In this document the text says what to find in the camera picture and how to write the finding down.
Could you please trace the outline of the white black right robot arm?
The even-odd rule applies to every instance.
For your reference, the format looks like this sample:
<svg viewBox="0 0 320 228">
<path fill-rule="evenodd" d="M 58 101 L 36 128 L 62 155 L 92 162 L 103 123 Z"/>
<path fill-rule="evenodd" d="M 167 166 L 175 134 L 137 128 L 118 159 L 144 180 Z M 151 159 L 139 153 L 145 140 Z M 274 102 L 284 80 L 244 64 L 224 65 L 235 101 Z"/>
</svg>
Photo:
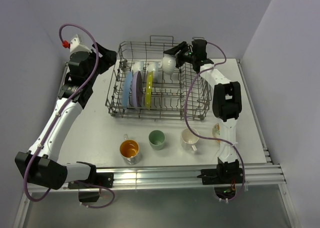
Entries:
<svg viewBox="0 0 320 228">
<path fill-rule="evenodd" d="M 195 39 L 191 44 L 183 41 L 163 52 L 163 69 L 179 68 L 185 63 L 197 73 L 194 81 L 202 77 L 213 88 L 212 110 L 218 119 L 219 133 L 212 139 L 219 143 L 217 166 L 201 175 L 210 184 L 245 184 L 243 159 L 236 148 L 236 125 L 242 111 L 241 85 L 230 81 L 218 69 L 218 64 L 207 57 L 207 42 Z"/>
</svg>

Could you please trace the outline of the aluminium frame rail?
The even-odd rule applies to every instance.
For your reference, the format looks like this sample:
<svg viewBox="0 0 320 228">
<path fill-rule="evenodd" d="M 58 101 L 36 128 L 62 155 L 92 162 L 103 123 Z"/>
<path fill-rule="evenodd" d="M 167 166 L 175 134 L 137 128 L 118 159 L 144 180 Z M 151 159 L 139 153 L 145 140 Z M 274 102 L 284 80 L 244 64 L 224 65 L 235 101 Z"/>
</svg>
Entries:
<svg viewBox="0 0 320 228">
<path fill-rule="evenodd" d="M 115 201 L 78 203 L 67 186 L 32 203 L 22 197 L 16 228 L 299 228 L 280 165 L 248 165 L 246 191 L 228 204 L 199 178 L 202 166 L 111 168 Z"/>
</svg>

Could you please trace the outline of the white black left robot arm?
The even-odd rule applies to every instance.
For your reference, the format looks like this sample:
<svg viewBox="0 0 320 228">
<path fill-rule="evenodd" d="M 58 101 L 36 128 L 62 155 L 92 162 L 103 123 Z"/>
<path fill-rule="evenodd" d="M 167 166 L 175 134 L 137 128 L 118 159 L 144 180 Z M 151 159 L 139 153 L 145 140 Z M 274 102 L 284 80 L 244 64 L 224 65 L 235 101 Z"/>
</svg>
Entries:
<svg viewBox="0 0 320 228">
<path fill-rule="evenodd" d="M 58 93 L 54 111 L 35 143 L 26 153 L 18 152 L 14 160 L 24 185 L 30 183 L 53 190 L 76 181 L 86 188 L 96 185 L 95 165 L 86 162 L 58 163 L 62 144 L 91 97 L 97 76 L 108 71 L 117 61 L 115 51 L 100 44 L 96 46 L 100 56 L 93 49 L 71 42 L 69 71 Z"/>
</svg>

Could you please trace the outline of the lilac plastic plate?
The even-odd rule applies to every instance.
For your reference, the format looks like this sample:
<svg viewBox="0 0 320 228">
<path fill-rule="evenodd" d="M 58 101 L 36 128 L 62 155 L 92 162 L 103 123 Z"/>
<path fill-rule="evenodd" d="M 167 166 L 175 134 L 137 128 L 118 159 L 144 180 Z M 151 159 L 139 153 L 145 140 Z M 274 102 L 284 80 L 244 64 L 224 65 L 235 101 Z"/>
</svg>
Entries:
<svg viewBox="0 0 320 228">
<path fill-rule="evenodd" d="M 143 97 L 143 81 L 140 71 L 137 71 L 133 74 L 132 84 L 131 84 L 131 98 L 132 106 L 134 108 L 139 108 L 142 106 L 142 97 Z"/>
</svg>

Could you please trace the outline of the floral mug orange inside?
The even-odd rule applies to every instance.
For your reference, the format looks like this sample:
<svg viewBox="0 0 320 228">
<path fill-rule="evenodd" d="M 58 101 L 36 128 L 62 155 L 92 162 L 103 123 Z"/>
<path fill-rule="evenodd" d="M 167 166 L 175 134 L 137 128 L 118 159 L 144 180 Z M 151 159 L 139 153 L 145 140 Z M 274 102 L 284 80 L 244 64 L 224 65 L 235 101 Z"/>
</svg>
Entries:
<svg viewBox="0 0 320 228">
<path fill-rule="evenodd" d="M 140 159 L 140 147 L 135 140 L 129 138 L 127 134 L 123 136 L 124 141 L 120 145 L 120 155 L 123 160 L 129 165 L 136 165 Z"/>
</svg>

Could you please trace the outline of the white bowl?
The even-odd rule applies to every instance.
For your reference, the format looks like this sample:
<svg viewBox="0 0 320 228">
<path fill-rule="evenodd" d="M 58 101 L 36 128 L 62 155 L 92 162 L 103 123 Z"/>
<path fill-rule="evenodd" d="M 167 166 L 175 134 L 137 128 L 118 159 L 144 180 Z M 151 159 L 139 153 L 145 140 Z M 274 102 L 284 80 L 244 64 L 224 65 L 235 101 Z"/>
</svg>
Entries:
<svg viewBox="0 0 320 228">
<path fill-rule="evenodd" d="M 158 81 L 159 62 L 158 61 L 151 62 L 146 67 L 146 70 L 148 73 L 150 73 L 150 72 L 153 73 L 153 82 L 157 82 Z"/>
<path fill-rule="evenodd" d="M 133 73 L 136 73 L 138 71 L 143 72 L 143 69 L 144 69 L 144 62 L 143 61 L 136 61 L 131 67 L 131 71 Z"/>
<path fill-rule="evenodd" d="M 176 68 L 176 58 L 174 56 L 165 55 L 162 58 L 161 63 L 163 72 L 167 75 L 172 75 Z"/>
</svg>

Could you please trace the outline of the green polka-dot plate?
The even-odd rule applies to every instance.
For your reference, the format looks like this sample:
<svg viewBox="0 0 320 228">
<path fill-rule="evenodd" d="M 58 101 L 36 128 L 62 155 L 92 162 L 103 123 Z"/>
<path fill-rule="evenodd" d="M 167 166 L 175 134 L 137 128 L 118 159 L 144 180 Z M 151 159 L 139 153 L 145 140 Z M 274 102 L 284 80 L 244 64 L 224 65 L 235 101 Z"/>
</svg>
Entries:
<svg viewBox="0 0 320 228">
<path fill-rule="evenodd" d="M 152 84 L 153 83 L 153 72 L 148 72 L 146 80 L 146 89 L 145 89 L 145 107 L 150 110 L 151 108 L 151 98 L 152 98 Z"/>
</svg>

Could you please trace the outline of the cream white mug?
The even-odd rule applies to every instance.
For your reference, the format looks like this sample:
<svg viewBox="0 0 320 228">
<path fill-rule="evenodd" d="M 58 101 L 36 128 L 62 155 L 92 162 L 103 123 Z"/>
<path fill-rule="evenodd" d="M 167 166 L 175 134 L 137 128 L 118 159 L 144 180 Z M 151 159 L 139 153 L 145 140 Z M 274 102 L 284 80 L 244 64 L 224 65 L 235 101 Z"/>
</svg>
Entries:
<svg viewBox="0 0 320 228">
<path fill-rule="evenodd" d="M 198 135 L 198 131 L 194 128 L 192 128 L 191 130 L 189 128 L 185 128 L 184 130 L 182 130 L 180 135 L 180 145 L 185 150 L 196 153 L 196 143 L 199 141 L 199 137 L 196 136 L 193 132 Z"/>
</svg>

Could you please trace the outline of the green cup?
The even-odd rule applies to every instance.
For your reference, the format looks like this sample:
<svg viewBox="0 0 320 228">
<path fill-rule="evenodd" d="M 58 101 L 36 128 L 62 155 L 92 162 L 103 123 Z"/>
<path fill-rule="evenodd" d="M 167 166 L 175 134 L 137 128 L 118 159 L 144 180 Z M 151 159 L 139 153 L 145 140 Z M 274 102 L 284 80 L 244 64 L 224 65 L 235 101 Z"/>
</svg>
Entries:
<svg viewBox="0 0 320 228">
<path fill-rule="evenodd" d="M 161 150 L 165 145 L 165 134 L 160 130 L 153 130 L 148 136 L 149 144 L 155 150 Z"/>
</svg>

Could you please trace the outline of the blue plastic plate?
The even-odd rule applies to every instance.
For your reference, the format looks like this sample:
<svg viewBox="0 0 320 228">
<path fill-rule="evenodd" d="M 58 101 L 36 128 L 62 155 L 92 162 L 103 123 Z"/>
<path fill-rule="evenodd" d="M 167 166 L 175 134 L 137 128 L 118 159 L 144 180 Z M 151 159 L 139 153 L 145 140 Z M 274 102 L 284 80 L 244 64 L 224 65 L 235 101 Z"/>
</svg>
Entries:
<svg viewBox="0 0 320 228">
<path fill-rule="evenodd" d="M 123 89 L 123 95 L 122 95 L 122 100 L 121 100 L 121 104 L 122 104 L 122 108 L 124 110 L 127 109 L 128 107 L 128 102 L 129 102 L 129 94 L 130 94 L 130 88 L 131 88 L 131 82 L 132 82 L 132 77 L 133 77 L 133 74 L 132 72 L 130 71 L 127 75 L 126 75 L 126 78 L 125 78 L 125 81 L 124 81 L 124 89 Z"/>
</svg>

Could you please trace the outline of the floral painted bowl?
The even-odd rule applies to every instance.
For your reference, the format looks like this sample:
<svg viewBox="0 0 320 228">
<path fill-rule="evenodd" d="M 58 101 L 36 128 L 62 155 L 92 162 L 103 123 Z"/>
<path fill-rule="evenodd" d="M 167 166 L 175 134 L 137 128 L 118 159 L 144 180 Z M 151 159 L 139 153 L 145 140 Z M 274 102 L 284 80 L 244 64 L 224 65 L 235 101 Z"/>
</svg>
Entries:
<svg viewBox="0 0 320 228">
<path fill-rule="evenodd" d="M 219 144 L 221 138 L 221 131 L 219 123 L 216 123 L 212 128 L 212 137 L 215 138 L 215 141 Z"/>
</svg>

